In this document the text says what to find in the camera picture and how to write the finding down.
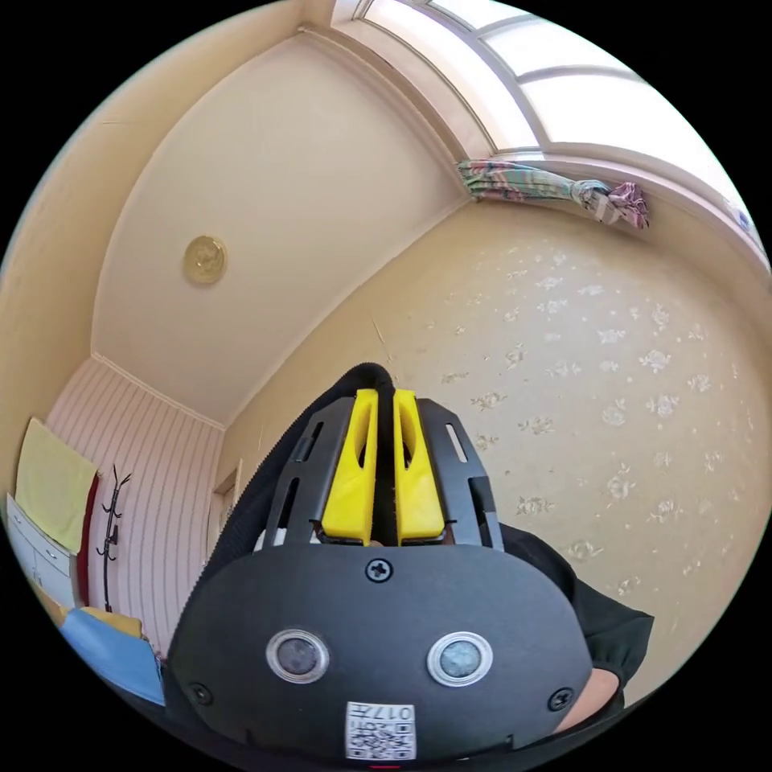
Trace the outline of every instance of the black shirt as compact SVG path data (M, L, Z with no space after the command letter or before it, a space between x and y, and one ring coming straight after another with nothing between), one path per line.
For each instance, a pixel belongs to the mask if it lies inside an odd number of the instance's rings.
M654 618L624 606L584 583L568 561L538 536L503 524L501 532L507 554L539 569L568 598L585 634L593 667L611 671L619 678L614 696L586 721L527 748L511 752L509 755L513 757L512 761L514 757L522 756L523 761L527 759L528 762L510 769L525 770L582 745L598 731L602 731L612 717L622 712L625 707L624 688L646 656Z

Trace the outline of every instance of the round ceiling lamp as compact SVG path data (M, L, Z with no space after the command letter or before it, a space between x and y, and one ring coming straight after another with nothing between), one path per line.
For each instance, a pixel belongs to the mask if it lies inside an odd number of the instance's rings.
M185 250L183 272L194 284L214 284L225 273L228 254L214 236L197 236Z

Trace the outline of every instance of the striped wallpaper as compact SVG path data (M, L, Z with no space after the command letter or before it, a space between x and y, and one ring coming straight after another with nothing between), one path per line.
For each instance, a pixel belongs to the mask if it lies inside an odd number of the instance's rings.
M166 652L205 559L209 496L222 429L147 391L108 363L88 359L46 421L70 447L97 464L101 482L89 536L90 604L104 608L102 558L115 463L131 479L118 501L117 560L109 564L113 611L142 620Z

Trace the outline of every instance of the curtain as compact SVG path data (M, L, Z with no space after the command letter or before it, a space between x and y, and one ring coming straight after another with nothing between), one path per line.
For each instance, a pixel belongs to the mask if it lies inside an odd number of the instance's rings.
M498 158L462 161L457 166L466 189L477 199L574 201L599 222L622 219L647 228L648 207L635 183L610 188L597 179L574 181L552 172Z

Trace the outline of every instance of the qr code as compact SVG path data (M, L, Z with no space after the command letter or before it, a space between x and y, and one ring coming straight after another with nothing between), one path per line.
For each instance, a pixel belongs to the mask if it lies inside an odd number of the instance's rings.
M406 761L416 757L412 705L350 702L346 709L346 758Z

